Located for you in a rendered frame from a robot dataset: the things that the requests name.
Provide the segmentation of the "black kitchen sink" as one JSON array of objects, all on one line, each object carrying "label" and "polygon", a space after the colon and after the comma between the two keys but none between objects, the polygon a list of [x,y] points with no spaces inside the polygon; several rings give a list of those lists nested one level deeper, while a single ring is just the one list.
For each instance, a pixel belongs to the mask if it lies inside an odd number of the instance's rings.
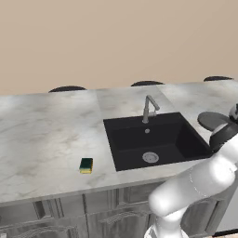
[{"label": "black kitchen sink", "polygon": [[180,112],[103,121],[116,171],[209,158],[213,153]]}]

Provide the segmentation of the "green and yellow sponge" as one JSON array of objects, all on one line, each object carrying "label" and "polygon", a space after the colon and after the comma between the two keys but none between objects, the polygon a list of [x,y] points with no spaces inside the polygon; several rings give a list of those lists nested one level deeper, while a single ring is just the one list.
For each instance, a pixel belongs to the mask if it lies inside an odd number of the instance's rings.
[{"label": "green and yellow sponge", "polygon": [[82,174],[90,174],[93,169],[93,159],[92,158],[83,158],[81,160],[79,170]]}]

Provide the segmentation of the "grey frying pan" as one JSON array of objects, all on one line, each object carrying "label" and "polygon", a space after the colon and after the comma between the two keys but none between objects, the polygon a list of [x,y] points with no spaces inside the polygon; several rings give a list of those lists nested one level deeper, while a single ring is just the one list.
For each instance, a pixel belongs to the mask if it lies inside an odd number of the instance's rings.
[{"label": "grey frying pan", "polygon": [[218,126],[229,123],[230,118],[219,112],[201,112],[197,122],[206,130],[213,131]]}]

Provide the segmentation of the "grey metal tap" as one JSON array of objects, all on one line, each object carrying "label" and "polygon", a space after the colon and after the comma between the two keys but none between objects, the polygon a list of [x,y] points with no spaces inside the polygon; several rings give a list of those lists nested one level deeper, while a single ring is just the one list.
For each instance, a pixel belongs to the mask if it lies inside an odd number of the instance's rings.
[{"label": "grey metal tap", "polygon": [[[149,103],[152,104],[154,107],[154,111],[151,112],[149,109]],[[156,101],[153,99],[151,95],[147,95],[145,99],[145,106],[143,110],[143,119],[142,123],[143,124],[148,124],[149,123],[149,118],[156,116],[156,112],[160,110],[159,105],[156,103]]]}]

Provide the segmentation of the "black round stool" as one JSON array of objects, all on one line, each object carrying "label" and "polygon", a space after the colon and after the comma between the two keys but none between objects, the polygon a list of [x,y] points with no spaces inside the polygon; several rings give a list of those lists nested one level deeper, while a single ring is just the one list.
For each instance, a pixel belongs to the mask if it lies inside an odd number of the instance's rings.
[{"label": "black round stool", "polygon": [[234,78],[232,77],[228,77],[228,76],[208,76],[204,79],[204,82],[210,82],[210,81],[224,81],[224,80],[234,80]]},{"label": "black round stool", "polygon": [[164,85],[162,82],[158,81],[138,81],[131,86],[153,86],[153,85]]},{"label": "black round stool", "polygon": [[76,90],[86,90],[86,88],[81,86],[59,86],[54,89],[51,89],[50,91],[48,91],[48,93],[76,91]]}]

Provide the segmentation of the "grey cupboard door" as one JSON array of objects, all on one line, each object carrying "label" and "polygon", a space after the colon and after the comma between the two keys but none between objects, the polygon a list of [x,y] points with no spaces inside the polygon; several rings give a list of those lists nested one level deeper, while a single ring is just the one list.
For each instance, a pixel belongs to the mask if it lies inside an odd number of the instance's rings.
[{"label": "grey cupboard door", "polygon": [[190,238],[214,234],[236,188],[236,185],[232,185],[224,192],[191,205],[182,218],[181,228]]},{"label": "grey cupboard door", "polygon": [[[148,197],[157,186],[157,183],[150,183],[84,194],[88,237],[143,238],[154,220]],[[113,224],[105,222],[107,218],[126,211],[146,211],[148,215],[123,218]]]},{"label": "grey cupboard door", "polygon": [[0,207],[0,229],[14,226],[72,226],[88,238],[81,195]]}]

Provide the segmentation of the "light grey appliance front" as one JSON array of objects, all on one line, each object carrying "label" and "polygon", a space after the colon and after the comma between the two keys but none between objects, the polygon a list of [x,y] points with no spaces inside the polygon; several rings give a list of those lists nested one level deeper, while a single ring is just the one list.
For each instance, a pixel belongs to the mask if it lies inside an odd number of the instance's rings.
[{"label": "light grey appliance front", "polygon": [[234,193],[228,208],[218,225],[217,231],[238,229],[238,190]]}]

